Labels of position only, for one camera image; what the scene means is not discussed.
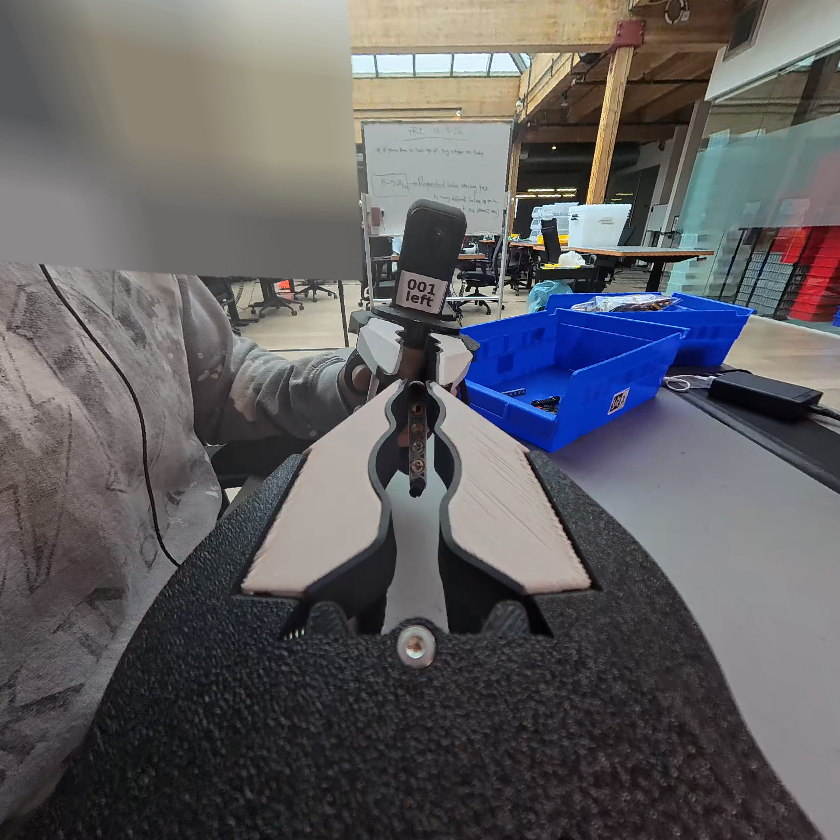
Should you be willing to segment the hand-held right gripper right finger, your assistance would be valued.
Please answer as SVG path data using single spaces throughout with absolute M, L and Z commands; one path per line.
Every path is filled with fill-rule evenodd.
M 592 588 L 529 450 L 432 384 L 435 467 L 446 488 L 439 520 L 456 557 L 517 594 Z

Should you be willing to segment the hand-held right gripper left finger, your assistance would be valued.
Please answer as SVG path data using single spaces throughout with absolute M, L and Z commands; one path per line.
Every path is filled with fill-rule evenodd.
M 377 470 L 379 447 L 396 430 L 392 383 L 305 452 L 302 466 L 257 549 L 241 586 L 246 595 L 378 597 L 390 584 L 353 590 L 350 574 L 373 560 L 391 524 Z

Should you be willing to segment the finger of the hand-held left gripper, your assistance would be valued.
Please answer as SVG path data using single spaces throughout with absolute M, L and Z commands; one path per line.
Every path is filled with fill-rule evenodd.
M 474 358 L 470 339 L 460 336 L 429 336 L 427 338 L 427 383 L 435 383 L 446 391 L 455 392 L 466 378 Z
M 366 398 L 394 382 L 403 359 L 403 327 L 387 320 L 369 320 L 358 333 L 356 350 L 371 372 Z

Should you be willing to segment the grey beam with tan pins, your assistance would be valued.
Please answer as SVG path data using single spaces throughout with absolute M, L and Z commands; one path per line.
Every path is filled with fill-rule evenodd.
M 427 487 L 428 425 L 426 384 L 423 381 L 411 381 L 406 388 L 406 399 L 408 485 L 410 489 L 410 476 L 423 476 L 426 480 Z

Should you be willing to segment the person's left forearm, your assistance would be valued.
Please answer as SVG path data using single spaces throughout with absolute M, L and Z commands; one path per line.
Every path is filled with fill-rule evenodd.
M 280 435 L 312 441 L 352 414 L 342 388 L 345 351 L 287 360 L 207 325 L 184 329 L 184 339 L 193 427 L 205 444 Z

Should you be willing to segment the grey desk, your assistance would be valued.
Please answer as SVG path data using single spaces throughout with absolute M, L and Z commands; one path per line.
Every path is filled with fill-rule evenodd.
M 407 738 L 458 836 L 838 838 L 838 494 L 661 393 L 535 470 L 599 592 L 443 643 Z

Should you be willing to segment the wooden-top office desk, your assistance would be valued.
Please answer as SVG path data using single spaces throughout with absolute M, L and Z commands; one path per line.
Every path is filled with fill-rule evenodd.
M 658 292 L 666 265 L 677 264 L 691 259 L 706 259 L 714 256 L 713 249 L 703 248 L 649 248 L 636 246 L 613 246 L 607 248 L 585 247 L 573 245 L 571 249 L 580 254 L 593 256 L 616 257 L 619 259 L 632 258 L 642 260 L 651 266 L 647 285 L 647 292 Z

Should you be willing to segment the black desk mat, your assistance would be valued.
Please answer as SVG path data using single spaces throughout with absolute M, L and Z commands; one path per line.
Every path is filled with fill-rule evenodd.
M 671 386 L 671 379 L 686 382 L 686 386 L 678 385 L 676 393 L 690 405 L 837 493 L 838 419 L 816 414 L 787 421 L 711 399 L 706 379 L 730 371 L 726 365 L 709 370 L 672 366 L 666 373 L 665 386 Z

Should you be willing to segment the teal plastic bag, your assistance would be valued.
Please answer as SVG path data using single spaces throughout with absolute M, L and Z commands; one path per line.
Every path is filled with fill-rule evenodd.
M 555 295 L 573 293 L 570 285 L 562 280 L 544 280 L 536 283 L 528 293 L 527 313 L 541 312 L 546 309 L 549 299 Z

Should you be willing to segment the stack of clear storage boxes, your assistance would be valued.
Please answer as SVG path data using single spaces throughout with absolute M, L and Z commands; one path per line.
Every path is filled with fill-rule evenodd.
M 543 241 L 543 223 L 554 222 L 561 246 L 569 243 L 570 213 L 578 207 L 577 203 L 551 203 L 536 206 L 532 210 L 529 241 Z

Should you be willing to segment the blue bin with square tag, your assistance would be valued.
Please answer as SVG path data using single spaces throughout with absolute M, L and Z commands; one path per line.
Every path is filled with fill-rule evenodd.
M 634 339 L 545 311 L 467 327 L 479 349 L 469 404 L 510 436 L 555 452 L 656 397 L 679 339 Z M 519 397 L 502 392 L 525 388 Z M 531 401 L 559 395 L 556 414 Z

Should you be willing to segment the white storage box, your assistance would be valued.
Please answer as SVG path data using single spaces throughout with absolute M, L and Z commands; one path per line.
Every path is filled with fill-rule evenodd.
M 568 246 L 578 252 L 613 248 L 620 243 L 633 205 L 628 203 L 575 205 L 568 213 Z

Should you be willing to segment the clear bag of parts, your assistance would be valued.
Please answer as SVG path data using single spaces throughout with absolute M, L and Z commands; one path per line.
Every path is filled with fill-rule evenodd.
M 577 312 L 590 313 L 625 313 L 625 312 L 657 312 L 672 308 L 677 303 L 673 296 L 655 295 L 653 293 L 639 293 L 629 295 L 596 295 L 587 301 L 572 305 Z

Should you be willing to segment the person's grey patterned hoodie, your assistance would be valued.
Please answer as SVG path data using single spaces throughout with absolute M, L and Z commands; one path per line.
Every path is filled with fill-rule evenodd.
M 85 737 L 221 490 L 184 329 L 230 328 L 195 276 L 2 263 L 2 823 Z

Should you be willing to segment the blue plastic bin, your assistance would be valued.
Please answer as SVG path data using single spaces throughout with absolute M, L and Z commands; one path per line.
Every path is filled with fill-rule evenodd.
M 673 296 L 677 303 L 662 311 L 625 313 L 590 313 L 573 311 L 572 305 L 587 301 L 596 295 L 629 295 L 653 293 Z M 674 359 L 669 366 L 716 369 L 723 362 L 753 315 L 753 310 L 743 306 L 695 297 L 683 292 L 611 292 L 571 293 L 555 295 L 549 299 L 548 314 L 560 313 L 564 317 L 574 312 L 572 323 L 603 333 L 623 335 L 641 340 L 661 340 L 675 335 Z

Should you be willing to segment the black power adapter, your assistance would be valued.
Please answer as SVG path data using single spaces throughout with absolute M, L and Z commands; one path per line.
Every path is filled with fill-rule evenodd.
M 773 380 L 746 371 L 728 371 L 713 377 L 709 398 L 753 413 L 793 422 L 821 407 L 823 393 L 804 385 Z

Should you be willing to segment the storage shelf with bins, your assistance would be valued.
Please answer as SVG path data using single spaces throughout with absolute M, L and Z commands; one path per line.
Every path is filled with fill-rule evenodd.
M 838 326 L 839 226 L 742 227 L 715 297 L 776 321 Z

